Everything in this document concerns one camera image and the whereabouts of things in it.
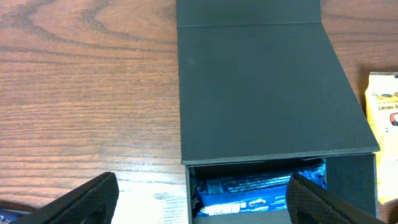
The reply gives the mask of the yellow snack bag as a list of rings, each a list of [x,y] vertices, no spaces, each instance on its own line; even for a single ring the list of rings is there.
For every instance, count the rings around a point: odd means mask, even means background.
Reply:
[[[385,205],[397,200],[397,73],[371,72],[365,99],[367,120],[380,147],[378,201]]]

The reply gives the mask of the blue Oreo cookie pack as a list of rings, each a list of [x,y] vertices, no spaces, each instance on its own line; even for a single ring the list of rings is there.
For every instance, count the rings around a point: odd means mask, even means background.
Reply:
[[[287,208],[287,184],[298,173],[327,188],[326,161],[309,166],[199,180],[193,197],[193,216],[210,217],[232,213],[252,213]]]

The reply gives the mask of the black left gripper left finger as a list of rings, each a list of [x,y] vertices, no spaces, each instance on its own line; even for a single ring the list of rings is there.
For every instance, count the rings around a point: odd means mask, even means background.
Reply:
[[[111,224],[118,197],[116,174],[105,172],[14,223]]]

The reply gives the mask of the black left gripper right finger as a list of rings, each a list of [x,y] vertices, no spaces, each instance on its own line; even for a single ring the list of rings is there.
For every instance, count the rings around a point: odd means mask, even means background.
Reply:
[[[384,224],[298,173],[287,184],[286,203],[293,224]]]

